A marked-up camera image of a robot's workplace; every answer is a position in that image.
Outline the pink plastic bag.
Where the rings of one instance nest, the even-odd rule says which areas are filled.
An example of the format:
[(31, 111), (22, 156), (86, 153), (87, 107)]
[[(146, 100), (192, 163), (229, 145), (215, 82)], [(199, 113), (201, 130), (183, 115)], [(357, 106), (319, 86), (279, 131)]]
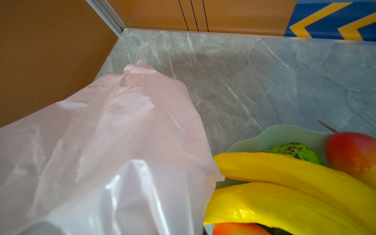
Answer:
[(1, 128), (1, 234), (200, 235), (223, 179), (186, 85), (138, 61)]

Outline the yellow banana bunch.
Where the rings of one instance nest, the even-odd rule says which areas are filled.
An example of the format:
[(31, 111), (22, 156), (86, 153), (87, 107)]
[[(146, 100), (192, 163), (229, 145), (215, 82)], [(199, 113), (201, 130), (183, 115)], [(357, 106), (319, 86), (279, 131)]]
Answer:
[(238, 185), (214, 191), (205, 225), (256, 223), (294, 235), (373, 235), (376, 191), (337, 170), (272, 153), (214, 157)]

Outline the red yellow mango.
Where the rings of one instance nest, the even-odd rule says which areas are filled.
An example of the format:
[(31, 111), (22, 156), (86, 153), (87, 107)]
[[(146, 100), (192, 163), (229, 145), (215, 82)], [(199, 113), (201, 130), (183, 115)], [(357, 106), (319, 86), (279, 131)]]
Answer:
[(253, 223), (219, 223), (213, 228), (213, 235), (270, 235), (262, 227)]

